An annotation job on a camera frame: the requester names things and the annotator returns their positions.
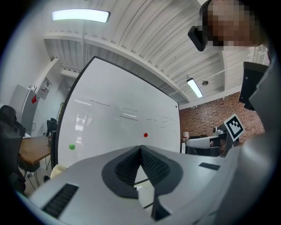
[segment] green magnet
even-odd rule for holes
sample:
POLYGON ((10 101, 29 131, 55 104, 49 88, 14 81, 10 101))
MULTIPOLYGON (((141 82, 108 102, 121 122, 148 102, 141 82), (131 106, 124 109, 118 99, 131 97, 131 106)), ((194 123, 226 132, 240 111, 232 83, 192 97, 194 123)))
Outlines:
POLYGON ((74 149, 75 149, 75 144, 70 144, 70 145, 69 145, 69 149, 70 149, 70 150, 74 150, 74 149))

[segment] door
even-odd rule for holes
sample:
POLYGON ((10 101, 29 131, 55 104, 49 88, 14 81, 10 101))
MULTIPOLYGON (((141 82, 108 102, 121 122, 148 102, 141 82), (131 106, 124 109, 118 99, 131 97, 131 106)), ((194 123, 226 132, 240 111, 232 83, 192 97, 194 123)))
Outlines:
POLYGON ((32 130, 32 123, 34 119, 34 114, 39 102, 39 97, 36 96, 34 91, 29 91, 23 105, 22 116, 20 118, 20 123, 25 127, 26 133, 30 134, 32 130))
POLYGON ((14 90, 10 106, 16 110, 17 121, 20 123, 22 108, 29 90, 21 85, 17 85, 14 90))

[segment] wooden table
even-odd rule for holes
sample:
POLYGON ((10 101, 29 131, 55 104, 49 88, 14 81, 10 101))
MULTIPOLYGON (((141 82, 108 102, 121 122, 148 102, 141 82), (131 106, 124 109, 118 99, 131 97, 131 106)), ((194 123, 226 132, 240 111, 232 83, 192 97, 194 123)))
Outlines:
POLYGON ((22 140, 19 155, 29 164, 34 165, 50 154, 51 152, 50 147, 48 146, 48 137, 34 137, 22 140))

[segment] brick wall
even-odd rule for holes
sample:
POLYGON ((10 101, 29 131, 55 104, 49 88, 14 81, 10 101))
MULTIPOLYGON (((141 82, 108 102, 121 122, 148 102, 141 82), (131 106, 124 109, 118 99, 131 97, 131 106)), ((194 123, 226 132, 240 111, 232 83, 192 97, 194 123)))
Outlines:
POLYGON ((181 134, 184 131, 189 131, 190 136, 201 134, 211 136, 213 128, 219 126, 233 113, 236 113, 245 128, 244 134, 239 138, 240 142, 264 132, 257 113, 245 109, 244 104, 238 102, 239 95, 240 92, 229 95, 224 100, 220 99, 198 105, 195 109, 180 110, 181 134))

